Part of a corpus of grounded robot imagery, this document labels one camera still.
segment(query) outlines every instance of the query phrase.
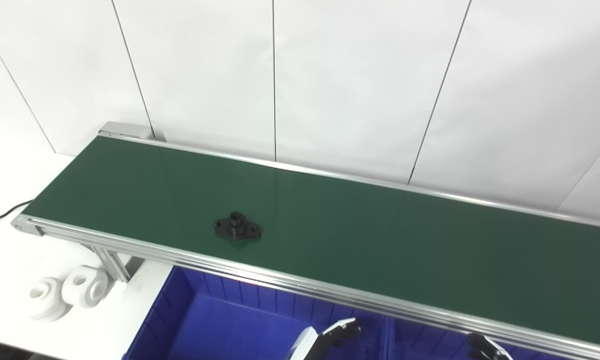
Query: white 3d printed part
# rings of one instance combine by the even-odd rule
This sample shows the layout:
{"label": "white 3d printed part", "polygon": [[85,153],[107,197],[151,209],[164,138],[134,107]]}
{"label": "white 3d printed part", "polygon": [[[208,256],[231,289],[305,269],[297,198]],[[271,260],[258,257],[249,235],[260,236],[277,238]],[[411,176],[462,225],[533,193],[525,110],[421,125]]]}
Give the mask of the white 3d printed part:
{"label": "white 3d printed part", "polygon": [[93,308],[106,292],[108,276],[103,269],[80,266],[62,285],[62,298],[67,304]]}
{"label": "white 3d printed part", "polygon": [[28,290],[28,316],[35,321],[52,322],[66,311],[62,300],[62,282],[57,278],[46,277],[36,281]]}

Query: black mechanical part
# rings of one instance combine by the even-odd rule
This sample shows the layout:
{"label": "black mechanical part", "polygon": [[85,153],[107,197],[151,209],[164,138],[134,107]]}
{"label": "black mechanical part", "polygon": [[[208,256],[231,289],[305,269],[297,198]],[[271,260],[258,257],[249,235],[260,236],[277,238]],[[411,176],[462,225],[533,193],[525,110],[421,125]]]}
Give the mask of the black mechanical part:
{"label": "black mechanical part", "polygon": [[215,234],[228,240],[253,240],[262,236],[262,228],[248,221],[242,212],[234,211],[229,217],[217,219],[213,225]]}
{"label": "black mechanical part", "polygon": [[345,345],[343,339],[351,340],[360,332],[362,332],[362,326],[357,319],[332,328],[328,332],[323,332],[318,335],[304,360],[323,360],[331,346],[343,347]]}
{"label": "black mechanical part", "polygon": [[32,352],[0,344],[0,360],[28,360],[32,356]]}
{"label": "black mechanical part", "polygon": [[513,360],[508,351],[481,333],[469,333],[467,343],[471,347],[468,355],[473,360]]}

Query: metal bracket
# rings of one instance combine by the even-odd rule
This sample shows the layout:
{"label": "metal bracket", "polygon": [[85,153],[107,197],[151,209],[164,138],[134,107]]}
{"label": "metal bracket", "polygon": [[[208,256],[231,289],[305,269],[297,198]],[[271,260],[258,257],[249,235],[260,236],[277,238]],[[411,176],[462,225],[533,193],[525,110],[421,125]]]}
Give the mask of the metal bracket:
{"label": "metal bracket", "polygon": [[126,137],[154,140],[153,131],[150,127],[134,125],[132,123],[121,123],[108,121],[99,130],[98,136],[110,137],[112,135],[124,135]]}
{"label": "metal bracket", "polygon": [[42,229],[39,226],[33,225],[28,222],[28,217],[23,214],[19,214],[15,219],[11,221],[11,226],[15,228],[15,230],[21,231],[23,233],[36,235],[37,237],[41,237],[44,235]]}
{"label": "metal bracket", "polygon": [[[24,214],[19,214],[18,216],[16,216],[15,219],[13,219],[13,221],[11,221],[11,225],[15,228],[15,230],[21,231],[23,233],[36,235],[37,237],[41,237],[42,235],[44,235],[44,230],[41,227],[32,224],[29,220],[30,218],[28,216]],[[78,243],[85,246],[86,248],[89,248],[95,253],[95,255],[98,256],[100,262],[102,263],[102,266],[104,267],[106,272],[111,276],[111,278],[113,278],[113,280],[120,281],[122,283],[128,283],[129,280],[131,280],[131,275],[129,274],[129,271],[127,271],[126,267],[124,267],[122,260],[120,260],[120,257],[115,251],[110,251],[100,246],[92,246],[80,242]]]}

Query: aluminum frame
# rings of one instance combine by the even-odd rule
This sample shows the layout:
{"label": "aluminum frame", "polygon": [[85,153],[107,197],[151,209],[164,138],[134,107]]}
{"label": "aluminum frame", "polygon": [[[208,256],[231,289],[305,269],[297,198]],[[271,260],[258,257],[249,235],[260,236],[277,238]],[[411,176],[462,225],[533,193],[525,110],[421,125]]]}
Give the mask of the aluminum frame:
{"label": "aluminum frame", "polygon": [[[231,155],[228,153],[204,150],[201,148],[165,143],[154,139],[138,137],[137,135],[125,135],[120,132],[121,131],[110,132],[103,129],[98,136],[111,137],[122,141],[137,142],[149,146],[159,146],[161,148],[211,155],[214,157],[229,158],[276,169],[295,171],[298,173],[350,180],[352,182],[366,183],[379,187],[389,187],[402,191],[426,194],[428,196],[436,196],[438,198],[463,201],[465,203],[482,205],[485,207],[523,212],[526,214],[549,217],[552,219],[559,219],[572,223],[581,223],[600,227],[600,221],[595,219],[560,214],[558,212],[537,210],[529,207],[510,205],[507,203],[480,200],[468,196],[432,191],[428,189],[422,189],[420,187],[398,184],[395,182],[334,173],[331,171],[316,170],[302,166],[283,164],[280,162],[253,159],[240,155]],[[416,321],[428,325],[438,326],[447,330],[460,331],[463,333],[477,331],[493,337],[498,341],[506,342],[514,346],[526,347],[528,349],[541,351],[547,354],[563,356],[566,358],[572,358],[574,360],[600,360],[600,345],[598,344],[537,331],[531,328],[525,328],[523,326],[503,323],[501,321],[486,319],[484,317],[462,314],[460,312],[444,310],[420,303],[373,294],[372,292],[311,280],[301,276],[270,271],[268,269],[250,266],[239,262],[232,262],[229,260],[201,255],[199,253],[184,251],[177,248],[170,248],[159,244],[148,243],[138,239],[99,232],[88,228],[76,227],[66,223],[51,221],[49,219],[36,218],[26,214],[18,215],[14,221],[12,221],[12,225],[18,230],[26,233],[31,233],[38,236],[49,235],[58,239],[78,242],[94,249],[99,249],[99,252],[96,251],[96,253],[102,260],[103,264],[108,267],[113,264],[113,268],[108,269],[108,271],[110,271],[110,273],[113,272],[112,276],[114,276],[114,278],[120,276],[124,278],[124,273],[122,273],[121,269],[115,269],[115,261],[111,260],[107,255],[114,255],[117,257],[116,253],[120,252],[131,256],[138,256],[140,258],[176,265],[179,267],[204,271],[234,280],[245,281],[255,285],[261,285],[294,294],[310,296],[332,303],[353,306],[363,310],[369,310],[371,312],[382,313],[396,317],[398,319],[406,319],[409,321]]]}

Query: white mechanical part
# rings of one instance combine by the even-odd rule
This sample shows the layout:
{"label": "white mechanical part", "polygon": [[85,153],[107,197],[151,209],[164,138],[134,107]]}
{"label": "white mechanical part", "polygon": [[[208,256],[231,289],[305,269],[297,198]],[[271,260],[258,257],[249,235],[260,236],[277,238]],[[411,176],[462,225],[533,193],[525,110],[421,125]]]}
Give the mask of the white mechanical part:
{"label": "white mechanical part", "polygon": [[318,339],[318,332],[312,326],[305,328],[291,346],[286,360],[304,360]]}
{"label": "white mechanical part", "polygon": [[106,292],[108,276],[103,269],[80,266],[74,269],[62,285],[62,298],[67,304],[93,308]]}
{"label": "white mechanical part", "polygon": [[339,337],[350,339],[360,331],[359,322],[355,317],[342,319],[319,334],[309,326],[295,340],[286,360],[322,360],[329,347],[338,342]]}
{"label": "white mechanical part", "polygon": [[54,277],[45,277],[31,285],[26,307],[28,317],[35,321],[52,322],[66,312],[62,300],[62,282]]}

